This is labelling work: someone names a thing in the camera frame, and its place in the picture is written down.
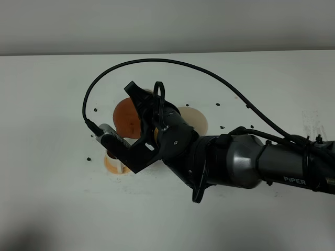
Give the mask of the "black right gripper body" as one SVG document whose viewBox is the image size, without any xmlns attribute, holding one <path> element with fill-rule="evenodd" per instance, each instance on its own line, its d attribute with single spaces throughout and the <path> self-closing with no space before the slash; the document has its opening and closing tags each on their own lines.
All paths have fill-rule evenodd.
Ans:
<svg viewBox="0 0 335 251">
<path fill-rule="evenodd" d="M 171 103 L 164 104 L 163 122 L 159 124 L 153 105 L 136 108 L 141 120 L 141 137 L 130 147 L 123 163 L 138 173 L 158 160 L 183 158 L 199 138 L 194 127 L 181 116 Z"/>
</svg>

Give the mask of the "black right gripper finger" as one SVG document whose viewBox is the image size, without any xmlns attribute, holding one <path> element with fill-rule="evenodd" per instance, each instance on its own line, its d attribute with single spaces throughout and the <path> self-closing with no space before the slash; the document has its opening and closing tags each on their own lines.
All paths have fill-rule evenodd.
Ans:
<svg viewBox="0 0 335 251">
<path fill-rule="evenodd" d="M 140 88 L 134 81 L 131 81 L 124 90 L 132 100 L 140 120 L 146 123 L 151 123 L 154 105 L 153 94 Z"/>
</svg>

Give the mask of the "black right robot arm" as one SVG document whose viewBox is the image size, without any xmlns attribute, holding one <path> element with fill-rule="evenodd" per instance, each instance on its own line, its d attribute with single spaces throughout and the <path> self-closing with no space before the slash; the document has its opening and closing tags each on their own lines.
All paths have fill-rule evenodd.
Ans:
<svg viewBox="0 0 335 251">
<path fill-rule="evenodd" d="M 124 160 L 134 173 L 161 160 L 192 189 L 194 202 L 213 185 L 251 189 L 263 181 L 334 193 L 333 142 L 296 145 L 244 127 L 201 136 L 163 95 L 135 83 L 125 91 L 141 121 L 141 137 Z"/>
</svg>

